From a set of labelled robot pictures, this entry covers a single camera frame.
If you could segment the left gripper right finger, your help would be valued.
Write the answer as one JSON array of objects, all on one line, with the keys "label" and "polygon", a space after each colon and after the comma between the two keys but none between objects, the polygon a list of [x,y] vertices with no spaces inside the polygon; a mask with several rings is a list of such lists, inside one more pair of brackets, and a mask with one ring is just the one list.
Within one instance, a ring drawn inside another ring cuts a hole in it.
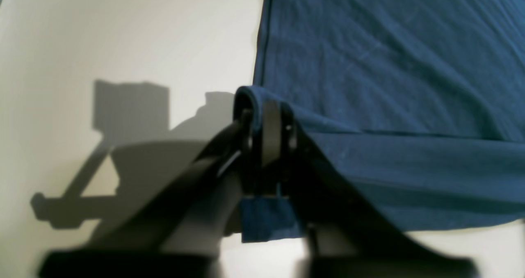
[{"label": "left gripper right finger", "polygon": [[289,199],[306,232],[308,278],[476,278],[467,258],[436,253],[405,236],[337,172],[296,122],[266,102],[262,193]]}]

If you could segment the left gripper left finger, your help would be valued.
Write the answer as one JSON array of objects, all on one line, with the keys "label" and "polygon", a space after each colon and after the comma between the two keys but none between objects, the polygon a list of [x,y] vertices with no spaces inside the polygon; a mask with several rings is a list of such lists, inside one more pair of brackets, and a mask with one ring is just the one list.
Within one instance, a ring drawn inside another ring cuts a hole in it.
[{"label": "left gripper left finger", "polygon": [[208,278],[242,199],[243,151],[252,111],[216,135],[197,158],[122,225],[83,247],[49,253],[41,278]]}]

